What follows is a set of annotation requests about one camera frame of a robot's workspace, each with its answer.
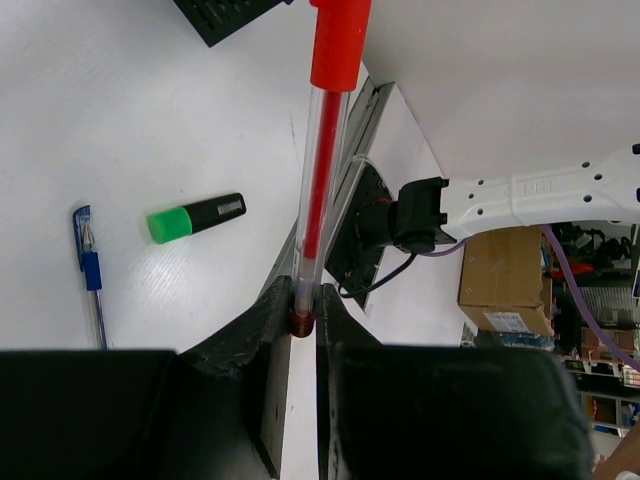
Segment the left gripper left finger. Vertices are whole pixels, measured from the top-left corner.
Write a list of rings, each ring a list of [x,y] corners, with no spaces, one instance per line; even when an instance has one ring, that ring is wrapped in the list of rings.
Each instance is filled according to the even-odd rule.
[[[207,376],[240,377],[255,360],[288,365],[291,290],[289,276],[276,277],[245,312],[180,359]]]

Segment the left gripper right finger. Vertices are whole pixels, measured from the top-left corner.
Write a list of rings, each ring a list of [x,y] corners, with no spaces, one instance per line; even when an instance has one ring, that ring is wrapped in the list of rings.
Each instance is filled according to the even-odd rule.
[[[316,315],[316,346],[334,348],[339,343],[347,347],[379,347],[382,345],[346,309],[336,288],[323,284],[314,307]]]

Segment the green capped black highlighter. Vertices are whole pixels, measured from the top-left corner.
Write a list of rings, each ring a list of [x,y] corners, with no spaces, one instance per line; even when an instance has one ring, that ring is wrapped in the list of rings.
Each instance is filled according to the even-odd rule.
[[[232,193],[148,215],[152,240],[165,244],[219,226],[247,212],[244,197]]]

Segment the blue pen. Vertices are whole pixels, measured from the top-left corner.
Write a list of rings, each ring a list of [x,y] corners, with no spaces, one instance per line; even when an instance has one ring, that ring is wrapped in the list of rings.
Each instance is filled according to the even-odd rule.
[[[108,340],[101,301],[103,285],[99,254],[92,229],[91,207],[84,205],[77,208],[72,214],[72,224],[78,266],[90,298],[96,341],[99,349],[107,350]]]

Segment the red pen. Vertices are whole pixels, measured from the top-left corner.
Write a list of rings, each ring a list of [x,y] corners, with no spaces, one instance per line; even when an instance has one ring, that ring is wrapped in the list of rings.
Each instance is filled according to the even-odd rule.
[[[298,338],[309,336],[314,326],[334,170],[341,158],[348,100],[359,78],[372,2],[312,1],[310,5],[317,16],[291,305],[291,334]]]

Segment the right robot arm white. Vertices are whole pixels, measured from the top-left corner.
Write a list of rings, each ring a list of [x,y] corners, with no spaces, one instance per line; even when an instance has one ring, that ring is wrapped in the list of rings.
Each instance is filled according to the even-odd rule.
[[[391,204],[389,227],[394,246],[429,255],[488,231],[588,220],[639,221],[638,144],[533,174],[410,182]]]

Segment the cardboard box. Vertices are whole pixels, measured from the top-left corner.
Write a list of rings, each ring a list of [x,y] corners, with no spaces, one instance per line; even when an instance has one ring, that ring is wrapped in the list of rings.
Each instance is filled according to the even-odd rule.
[[[464,251],[458,305],[480,331],[554,337],[552,282],[537,226],[472,237]]]

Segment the black mesh pen holder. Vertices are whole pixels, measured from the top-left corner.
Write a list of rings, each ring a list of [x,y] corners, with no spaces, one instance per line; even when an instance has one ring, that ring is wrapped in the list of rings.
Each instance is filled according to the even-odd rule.
[[[208,47],[213,47],[287,0],[174,0]]]

